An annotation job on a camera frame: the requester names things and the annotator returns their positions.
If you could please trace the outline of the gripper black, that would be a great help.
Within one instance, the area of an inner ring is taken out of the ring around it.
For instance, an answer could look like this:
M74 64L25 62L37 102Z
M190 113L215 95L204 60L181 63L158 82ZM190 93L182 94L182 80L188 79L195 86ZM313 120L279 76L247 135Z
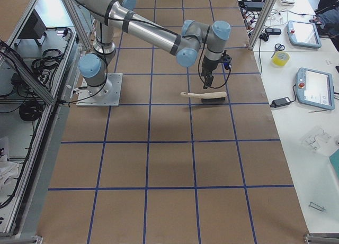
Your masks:
M210 60L207 56L203 57L201 75L203 76L203 88L204 89L207 89L212 86L212 82L214 79L214 76L212 73L217 68L218 64L219 64L219 59Z

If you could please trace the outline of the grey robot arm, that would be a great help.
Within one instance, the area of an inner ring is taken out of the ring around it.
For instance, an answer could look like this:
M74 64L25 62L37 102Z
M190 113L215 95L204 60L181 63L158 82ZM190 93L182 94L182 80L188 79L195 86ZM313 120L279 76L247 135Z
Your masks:
M73 1L96 19L93 48L102 55L115 52L113 30L118 28L175 56L182 67L198 62L198 74L205 89L212 86L212 73L219 64L231 70L231 57L225 50L231 26L225 21L208 25L186 20L178 34L135 13L136 0Z

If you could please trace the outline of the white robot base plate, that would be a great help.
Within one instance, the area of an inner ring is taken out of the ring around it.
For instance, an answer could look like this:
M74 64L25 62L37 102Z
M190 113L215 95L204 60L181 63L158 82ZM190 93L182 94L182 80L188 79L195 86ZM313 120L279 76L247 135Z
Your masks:
M106 84L101 89L101 87L88 87L83 78L82 86L86 88L79 91L76 105L82 107L119 106L122 80L123 73L108 73Z

